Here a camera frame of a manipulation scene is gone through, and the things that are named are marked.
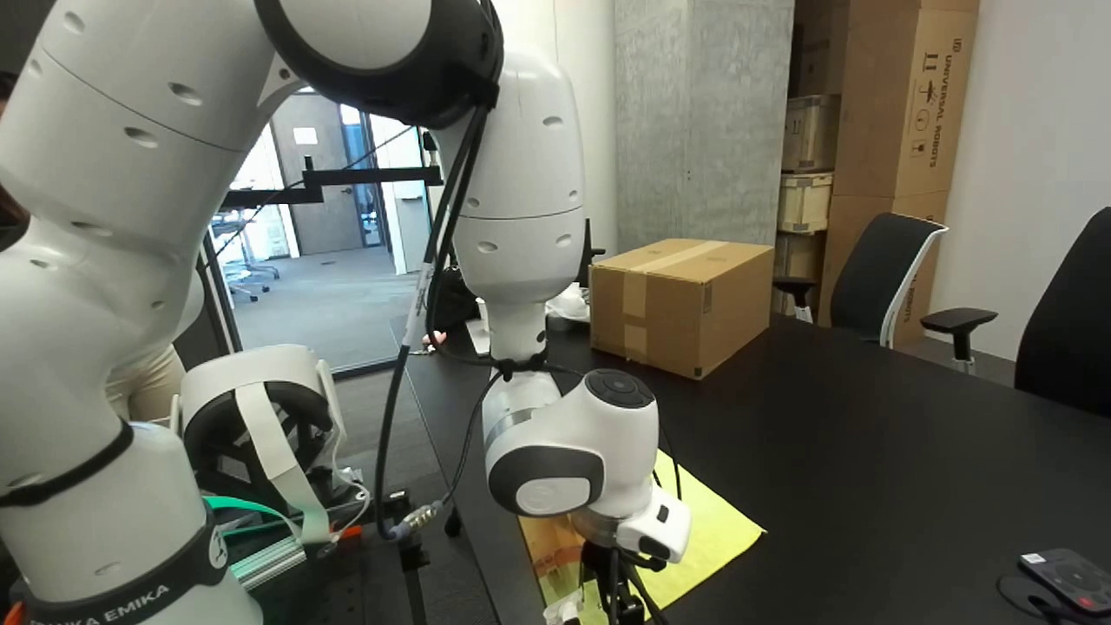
cardboard box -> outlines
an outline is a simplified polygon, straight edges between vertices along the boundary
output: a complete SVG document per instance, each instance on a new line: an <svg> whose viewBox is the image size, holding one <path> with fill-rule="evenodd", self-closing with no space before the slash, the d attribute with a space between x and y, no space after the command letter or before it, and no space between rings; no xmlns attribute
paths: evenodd
<svg viewBox="0 0 1111 625"><path fill-rule="evenodd" d="M946 223L972 68L978 0L854 0L836 130L836 189L824 261L824 300L863 227L881 211ZM900 342L932 308L919 271Z"/></svg>
<svg viewBox="0 0 1111 625"><path fill-rule="evenodd" d="M772 320L772 247L660 239L589 266L589 345L704 379Z"/></svg>
<svg viewBox="0 0 1111 625"><path fill-rule="evenodd" d="M788 102L786 170L829 170L836 149L836 98L810 94Z"/></svg>
<svg viewBox="0 0 1111 625"><path fill-rule="evenodd" d="M824 234L829 227L834 173L786 173L777 193L780 234Z"/></svg>

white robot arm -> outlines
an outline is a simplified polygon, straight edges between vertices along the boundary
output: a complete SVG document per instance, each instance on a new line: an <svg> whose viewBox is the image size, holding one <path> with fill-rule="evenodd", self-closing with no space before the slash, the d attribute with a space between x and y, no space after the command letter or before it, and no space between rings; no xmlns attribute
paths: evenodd
<svg viewBox="0 0 1111 625"><path fill-rule="evenodd" d="M541 307L579 261L579 139L559 68L504 45L486 0L58 0L0 117L0 183L32 211L0 254L0 538L38 620L262 620L179 440L126 423L104 386L179 325L204 223L301 80L432 124L448 156L501 90L456 254L494 358L541 354ZM647 528L656 408L611 403L611 376L566 398L541 379L494 389L495 500Z"/></svg>

chair backrest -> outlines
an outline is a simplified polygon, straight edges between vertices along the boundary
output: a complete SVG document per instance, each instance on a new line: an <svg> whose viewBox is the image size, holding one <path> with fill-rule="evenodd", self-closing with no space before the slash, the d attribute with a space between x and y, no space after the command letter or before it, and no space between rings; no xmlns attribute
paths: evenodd
<svg viewBox="0 0 1111 625"><path fill-rule="evenodd" d="M1015 386L1111 416L1111 208L1082 227L1050 283Z"/></svg>
<svg viewBox="0 0 1111 625"><path fill-rule="evenodd" d="M836 278L829 324L892 347L912 273L940 234L949 234L940 223L895 211L870 218Z"/></svg>

yellow paper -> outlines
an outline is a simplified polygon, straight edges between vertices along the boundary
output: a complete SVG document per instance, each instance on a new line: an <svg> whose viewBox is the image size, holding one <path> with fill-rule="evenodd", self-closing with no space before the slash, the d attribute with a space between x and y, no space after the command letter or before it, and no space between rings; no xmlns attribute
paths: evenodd
<svg viewBox="0 0 1111 625"><path fill-rule="evenodd" d="M666 492L672 492L672 465L660 452L656 456L656 477ZM684 564L670 564L664 574L644 568L639 575L647 579L647 592L660 607L679 601L691 593L699 585L704 585L711 574L725 568L735 555L744 555L765 528L744 519L729 500L711 492L704 483L699 483L689 468L679 468L684 483L684 502L691 507L691 546ZM582 538L559 520L536 520L520 519L529 551L536 564L536 574L541 579L545 601L559 601L575 592L579 579L579 546ZM582 588L582 625L605 625L605 610L596 601L596 585Z"/></svg>

black table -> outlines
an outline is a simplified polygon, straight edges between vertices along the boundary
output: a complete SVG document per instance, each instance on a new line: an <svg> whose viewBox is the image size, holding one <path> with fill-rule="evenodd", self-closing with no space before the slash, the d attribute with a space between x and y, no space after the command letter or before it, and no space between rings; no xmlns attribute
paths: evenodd
<svg viewBox="0 0 1111 625"><path fill-rule="evenodd" d="M615 362L556 336L556 364L573 386ZM1017 551L1072 546L1111 565L1111 421L802 324L774 324L704 382L622 367L660 392L664 448L772 531L670 620L1032 620L998 593ZM451 468L486 373L435 358L409 373ZM458 515L501 620L538 620L479 448Z"/></svg>

